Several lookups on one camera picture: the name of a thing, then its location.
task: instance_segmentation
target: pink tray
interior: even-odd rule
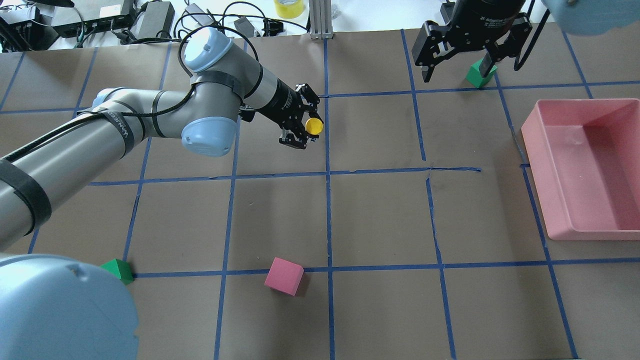
[[[540,100],[522,126],[553,240],[640,240],[640,100]]]

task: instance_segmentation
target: black strap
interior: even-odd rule
[[[262,65],[260,65],[260,74],[258,74],[258,80],[255,82],[255,85],[253,86],[253,88],[251,90],[249,90],[248,93],[246,93],[246,95],[244,96],[245,99],[247,97],[253,95],[253,93],[256,90],[258,90],[258,86],[260,86],[260,83],[262,82],[263,75],[264,75],[264,68],[262,67]]]
[[[122,154],[120,159],[124,158],[124,156],[128,154],[136,145],[136,141],[133,138],[133,131],[131,131],[131,126],[129,126],[129,123],[127,123],[127,121],[124,119],[124,116],[122,116],[122,114],[118,111],[105,109],[101,106],[95,108],[95,110],[96,111],[82,111],[81,113],[100,113],[108,122],[111,123],[111,125],[115,126],[115,128],[118,129],[120,135],[122,136],[122,140],[124,140],[124,154]]]
[[[158,92],[156,94],[156,97],[154,98],[154,102],[151,104],[151,112],[155,113],[158,110],[158,102],[160,101],[160,96],[162,96],[162,94],[164,94],[166,91],[162,90],[160,92]],[[157,116],[152,116],[151,120],[154,123],[154,129],[156,130],[156,133],[161,137],[161,138],[166,138],[166,136],[162,133],[162,131],[160,131],[160,127],[158,126],[158,117]]]
[[[15,189],[13,193],[29,208],[31,228],[25,235],[30,234],[33,229],[40,227],[51,217],[51,202],[47,193],[29,174],[9,161],[0,159],[0,180]]]
[[[136,113],[136,109],[134,109],[133,107],[131,107],[129,104],[127,104],[126,102],[122,102],[120,100],[111,100],[113,102],[115,102],[116,104],[120,104],[122,106],[124,106],[125,108],[129,109],[129,111],[131,111],[132,113]],[[142,118],[137,116],[138,121],[140,122],[140,126],[142,127],[142,138],[146,138],[147,137],[147,130],[145,129],[145,122],[142,121]]]
[[[235,76],[222,71],[207,70],[191,77],[191,85],[197,83],[217,83],[231,88],[240,99],[244,98],[244,86]]]

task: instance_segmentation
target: white surface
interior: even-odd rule
[[[288,19],[289,21],[296,22],[302,26],[307,25],[308,17],[308,0],[305,2],[304,12],[295,19]],[[526,11],[529,7],[529,1],[523,6],[523,11]],[[172,24],[176,23],[176,20],[183,13],[186,4],[183,0],[170,0],[175,10],[175,17]],[[232,0],[192,0],[191,3],[197,4],[202,10],[209,9],[212,13],[222,13],[225,7],[230,4]],[[278,19],[276,14],[273,0],[249,0],[248,2],[257,5],[265,13],[267,17]],[[444,0],[332,0],[332,4],[337,6],[338,16],[333,20],[333,31],[377,31],[377,30],[394,30],[394,29],[412,29],[419,28],[426,20],[435,20],[442,23],[442,16],[440,16],[440,4],[444,3]],[[21,0],[5,0],[3,4],[21,4]],[[138,0],[138,6],[142,5],[144,0]],[[536,2],[534,7],[532,21],[538,22],[545,7],[541,1]],[[234,13],[239,15],[260,15],[258,10],[245,4],[235,4],[227,13]],[[144,18],[144,14],[140,16],[138,22]],[[225,19],[225,25],[233,27],[233,20],[236,18],[229,17]],[[259,31],[262,29],[262,19],[249,18],[253,26]],[[186,18],[184,25],[187,28],[195,28],[195,21]],[[304,34],[305,30],[298,28],[291,24],[284,24],[285,32],[281,35],[300,35]],[[68,49],[76,44],[75,38],[59,38],[50,47],[50,49]],[[113,46],[119,45],[120,41],[110,32],[98,33],[92,35],[87,42],[84,43],[85,47],[95,46]]]

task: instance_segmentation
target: pink block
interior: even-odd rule
[[[296,296],[296,291],[304,272],[305,269],[298,264],[274,258],[264,284],[272,289]]]
[[[640,100],[540,100],[522,126],[553,240],[640,240]]]

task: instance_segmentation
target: pink plastic container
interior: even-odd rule
[[[640,100],[540,100],[522,126],[553,240],[640,240]]]

